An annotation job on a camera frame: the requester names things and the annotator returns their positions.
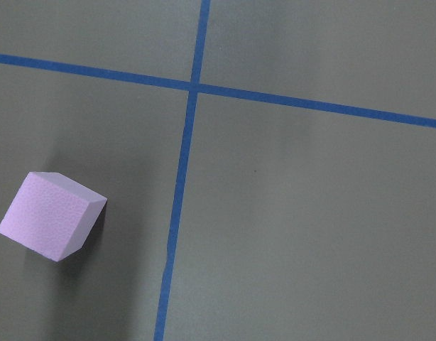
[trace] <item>vertical blue line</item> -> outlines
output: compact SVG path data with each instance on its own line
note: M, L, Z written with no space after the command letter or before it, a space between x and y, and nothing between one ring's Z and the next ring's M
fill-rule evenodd
M169 236L167 244L166 265L161 280L160 299L158 301L158 312L156 316L155 332L153 341L163 341L168 313L170 285L173 278L175 251L177 249L178 231L180 227L180 216L182 213L183 193L185 192L185 181L187 177L188 159L190 157L192 131L195 123L197 90L195 85L199 84L202 60L204 58L205 36L207 35L207 22L209 20L211 0L202 0L199 23L197 24L195 54L191 69L192 89L188 92L187 109L185 115L185 126L183 128L182 145L175 181L173 210L170 216Z

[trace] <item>blue tape strip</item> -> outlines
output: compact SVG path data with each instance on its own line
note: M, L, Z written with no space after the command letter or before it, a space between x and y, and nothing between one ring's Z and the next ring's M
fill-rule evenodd
M183 129L182 146L178 163L177 180L175 182L173 210L170 216L169 236L167 244L166 265L161 280L160 299L156 316L154 341L163 341L166 317L170 295L170 285L173 278L175 251L177 249L178 231L180 228L180 216L182 213L183 193L187 176L188 160L190 157L192 131L195 123L197 91L194 87L199 84L204 58L205 37L207 35L207 22L209 20L210 0L202 0L199 23L197 24L195 54L191 69L191 89L188 93L185 127Z
M177 90L188 91L191 88L189 82L182 81L182 80L172 80L169 78L137 75L135 73L130 73L130 72L122 72L122 71L100 69L97 67L58 63L49 60L17 57L15 55L0 54L0 64L31 67L41 70L71 73L74 75L104 78L107 80L119 80L122 82L153 85L156 87L168 87L170 89L177 89Z
M369 119L382 119L384 121L392 121L404 124L413 124L416 126L428 126L430 128L436 128L436 119L428 119L426 117L417 117L405 114L396 114L395 112L384 112L374 109L351 107L342 104L313 101L311 99L301 99L295 97L280 96L277 94L238 90L228 87L218 87L206 84L198 85L197 90L204 94L215 94L217 96L247 99L250 101L287 105L289 107L314 109L323 112L334 112L337 114L366 117Z

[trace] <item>horizontal blue line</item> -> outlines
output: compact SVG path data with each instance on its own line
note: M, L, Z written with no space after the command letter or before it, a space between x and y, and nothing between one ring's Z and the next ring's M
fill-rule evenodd
M98 77L108 80L118 80L122 82L153 85L156 87L167 87L169 89L177 89L177 90L184 90L184 91L194 90L196 92L203 93L203 94L214 94L217 96L247 99L250 101L280 104L289 107L306 108L306 109L319 110L323 112L346 114L356 117L366 117L368 119L381 119L384 121L392 121L392 122L398 122L404 124L412 124L416 126L426 126L430 128L436 128L436 119L429 119L426 117L418 117L418 116L412 116L406 114L397 114L395 112L385 112L375 109L365 109L361 107L351 107L342 104L314 101L311 99L280 96L277 94L269 94L265 92L239 90L230 87L218 87L215 85L207 85L207 84L196 85L190 82L186 82L182 80L173 80L170 78L138 75L129 72L121 72L121 71L100 69L97 67L87 67L81 65L51 62L49 60L25 58L25 57L18 57L14 55L0 54L0 63L23 66L23 67L31 67L41 70L64 72L74 75Z
M122 82L153 85L156 87L167 87L170 89L177 89L177 90L188 91L190 89L190 83L182 80L172 80L169 78L137 75L135 73L130 73L130 72L114 71L114 70L100 69L97 67L52 62L49 60L18 57L15 55L0 54L0 63L8 64L8 65L31 67L41 70L71 73L73 75L104 78L107 80L119 80Z
M404 124L413 124L416 126L427 126L430 128L436 128L436 119L428 119L426 117L418 117L406 114L397 114L395 112L384 112L381 110L351 107L342 104L313 101L311 99L280 96L277 94L268 94L265 92L239 90L229 87L218 87L215 85L206 84L199 84L197 86L197 91L203 94L214 94L217 96L247 99L250 101L287 105L289 107L306 108L320 110L322 112L334 112L337 114L366 117L368 119L381 119L384 121L392 121Z

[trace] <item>cube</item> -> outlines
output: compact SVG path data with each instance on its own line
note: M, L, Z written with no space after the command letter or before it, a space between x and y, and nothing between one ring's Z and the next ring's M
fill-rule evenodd
M107 199L59 173L30 172L0 233L59 261L79 250Z

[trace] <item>gray surface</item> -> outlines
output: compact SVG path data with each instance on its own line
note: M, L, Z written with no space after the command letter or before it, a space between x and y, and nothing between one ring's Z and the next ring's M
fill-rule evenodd
M171 340L436 340L436 130L201 95Z
M190 79L200 0L0 1L0 53Z
M109 198L58 264L0 235L0 341L152 338L185 95L0 65L0 221L29 171Z
M436 118L436 1L212 1L201 81Z

